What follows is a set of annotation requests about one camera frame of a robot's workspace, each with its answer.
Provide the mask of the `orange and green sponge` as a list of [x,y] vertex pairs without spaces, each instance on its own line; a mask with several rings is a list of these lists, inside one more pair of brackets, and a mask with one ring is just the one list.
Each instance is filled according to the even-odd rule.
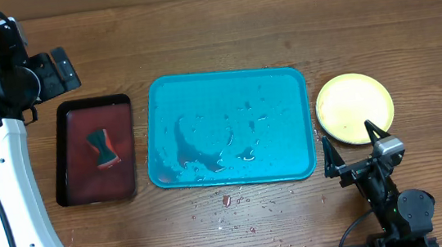
[[97,167],[100,170],[110,168],[121,161],[105,129],[93,131],[86,137],[86,141],[98,154]]

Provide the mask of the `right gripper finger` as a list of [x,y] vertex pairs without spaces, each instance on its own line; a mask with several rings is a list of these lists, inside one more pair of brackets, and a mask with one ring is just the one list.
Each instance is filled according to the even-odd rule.
[[377,141],[382,140],[382,138],[389,137],[389,133],[377,127],[372,121],[366,120],[364,121],[364,126],[367,129],[368,136],[370,138],[371,143],[375,143]]
[[322,146],[324,154],[324,176],[337,177],[340,176],[340,170],[345,167],[345,161],[335,150],[327,136],[322,136]]

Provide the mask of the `yellow-green plate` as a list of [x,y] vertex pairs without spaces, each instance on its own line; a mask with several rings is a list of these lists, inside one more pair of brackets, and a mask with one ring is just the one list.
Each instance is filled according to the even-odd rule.
[[366,74],[332,78],[320,89],[315,107],[318,122],[326,133],[354,145],[370,142],[364,126],[366,120],[388,131],[395,115],[389,92]]

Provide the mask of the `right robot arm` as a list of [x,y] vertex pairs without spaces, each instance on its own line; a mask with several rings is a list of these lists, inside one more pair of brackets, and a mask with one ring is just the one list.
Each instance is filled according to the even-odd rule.
[[435,198],[419,189],[399,191],[390,178],[404,157],[404,143],[370,120],[364,126],[372,153],[357,163],[347,164],[330,140],[322,137],[324,176],[339,177],[343,188],[355,185],[370,206],[345,230],[337,247],[346,247],[348,235],[371,214],[376,216],[382,232],[368,236],[364,245],[349,247],[438,247],[436,238],[427,237],[433,231]]

